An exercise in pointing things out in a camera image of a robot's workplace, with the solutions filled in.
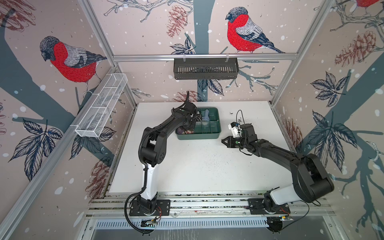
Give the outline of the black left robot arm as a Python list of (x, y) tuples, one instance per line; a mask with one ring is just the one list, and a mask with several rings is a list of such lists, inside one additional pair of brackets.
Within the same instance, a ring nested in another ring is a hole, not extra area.
[(157, 165), (163, 162), (167, 153), (168, 137), (179, 127), (193, 130), (197, 121), (197, 107), (185, 101), (173, 108), (171, 115), (156, 127), (147, 127), (139, 144), (138, 156), (144, 169), (143, 187), (136, 198), (139, 211), (152, 214), (157, 205)]

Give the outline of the purple striped sock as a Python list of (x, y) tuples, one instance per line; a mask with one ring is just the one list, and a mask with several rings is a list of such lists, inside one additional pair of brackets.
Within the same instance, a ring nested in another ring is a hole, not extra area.
[(182, 135), (185, 132), (185, 130), (183, 128), (177, 128), (176, 132), (178, 135)]

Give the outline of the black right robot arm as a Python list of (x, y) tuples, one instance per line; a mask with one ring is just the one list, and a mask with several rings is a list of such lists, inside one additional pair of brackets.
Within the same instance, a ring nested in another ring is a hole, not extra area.
[(316, 155), (297, 154), (259, 139), (252, 124), (232, 122), (228, 127), (232, 135), (222, 139), (227, 148), (240, 151), (245, 149), (248, 151), (247, 156), (268, 159), (292, 174), (292, 184), (264, 194), (263, 208), (267, 213), (275, 213), (287, 203), (312, 203), (335, 189), (332, 179)]

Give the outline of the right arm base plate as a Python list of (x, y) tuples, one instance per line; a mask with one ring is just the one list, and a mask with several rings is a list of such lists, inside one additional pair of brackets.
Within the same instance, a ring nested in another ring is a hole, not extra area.
[(248, 209), (252, 215), (290, 215), (288, 204), (277, 205), (270, 199), (247, 199)]

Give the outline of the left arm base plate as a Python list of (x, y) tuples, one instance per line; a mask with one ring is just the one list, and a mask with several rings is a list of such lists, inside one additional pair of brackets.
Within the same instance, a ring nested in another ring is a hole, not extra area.
[(131, 204), (128, 204), (130, 217), (145, 217), (145, 216), (168, 216), (170, 214), (170, 200), (154, 200), (149, 201), (143, 198), (135, 199)]

